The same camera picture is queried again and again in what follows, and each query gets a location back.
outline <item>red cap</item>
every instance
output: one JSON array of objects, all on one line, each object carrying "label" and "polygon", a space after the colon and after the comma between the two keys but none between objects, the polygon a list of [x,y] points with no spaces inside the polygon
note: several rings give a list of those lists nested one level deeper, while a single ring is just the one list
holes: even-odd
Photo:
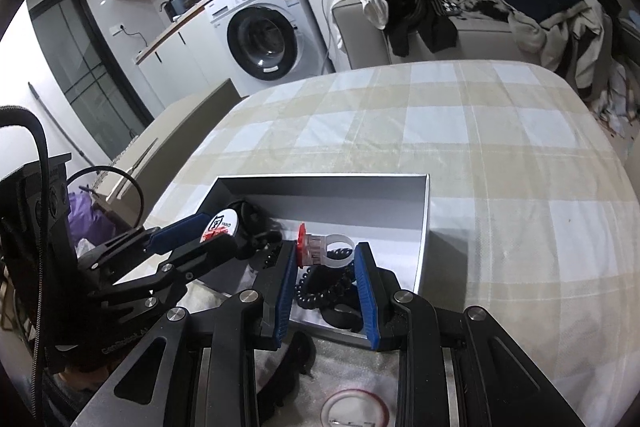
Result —
[{"label": "red cap", "polygon": [[304,266],[302,264],[302,258],[305,253],[305,235],[306,235],[305,224],[300,223],[300,228],[298,229],[298,245],[296,247],[296,256],[298,257],[299,268],[302,268]]}]

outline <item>white cabinet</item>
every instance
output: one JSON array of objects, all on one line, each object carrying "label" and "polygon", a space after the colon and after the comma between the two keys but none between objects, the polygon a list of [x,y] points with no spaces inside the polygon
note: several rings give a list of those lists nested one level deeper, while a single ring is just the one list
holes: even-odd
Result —
[{"label": "white cabinet", "polygon": [[204,10],[182,26],[179,33],[210,86],[230,77],[229,53],[225,53]]},{"label": "white cabinet", "polygon": [[178,32],[145,57],[140,70],[165,106],[209,86]]}]

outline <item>open box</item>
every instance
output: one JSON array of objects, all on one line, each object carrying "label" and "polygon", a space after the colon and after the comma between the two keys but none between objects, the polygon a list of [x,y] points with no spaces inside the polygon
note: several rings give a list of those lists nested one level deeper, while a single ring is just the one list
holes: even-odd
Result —
[{"label": "open box", "polygon": [[[295,240],[304,222],[308,233],[341,233],[355,244],[367,241],[379,267],[392,270],[402,288],[420,293],[429,236],[429,183],[423,174],[220,176],[198,212],[214,215],[245,199],[279,222],[285,239]],[[232,259],[200,281],[233,295],[252,285],[255,273],[249,263]],[[295,302],[290,319],[315,335],[369,346],[364,334],[331,327],[318,310],[304,310]]]}]

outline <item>blue gripper pad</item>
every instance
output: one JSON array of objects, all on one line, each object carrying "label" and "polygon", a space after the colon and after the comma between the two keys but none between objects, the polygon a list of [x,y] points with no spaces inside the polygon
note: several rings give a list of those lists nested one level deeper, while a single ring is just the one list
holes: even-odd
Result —
[{"label": "blue gripper pad", "polygon": [[291,314],[291,306],[293,305],[293,291],[296,287],[296,279],[298,278],[298,264],[296,262],[296,250],[293,249],[289,255],[287,269],[282,278],[282,286],[280,295],[276,304],[276,322],[274,334],[278,347],[282,345],[282,340],[287,334],[289,328],[289,315]]},{"label": "blue gripper pad", "polygon": [[375,351],[380,345],[380,329],[378,328],[378,306],[374,297],[369,270],[377,270],[377,268],[373,261],[369,243],[358,243],[356,245],[353,253],[353,267],[356,275],[356,285],[358,286],[364,330],[371,343],[371,349]]},{"label": "blue gripper pad", "polygon": [[162,254],[175,250],[200,237],[209,221],[211,216],[204,212],[176,221],[152,235],[146,251]]}]

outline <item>plaid tablecloth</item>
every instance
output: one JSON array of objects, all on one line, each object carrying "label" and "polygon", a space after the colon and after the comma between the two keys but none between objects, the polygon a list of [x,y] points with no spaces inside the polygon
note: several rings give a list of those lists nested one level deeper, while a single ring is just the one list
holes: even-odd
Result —
[{"label": "plaid tablecloth", "polygon": [[219,174],[428,172],[426,297],[500,321],[588,426],[640,389],[640,206],[564,80],[511,62],[329,74],[240,103],[147,225],[193,213]]}]

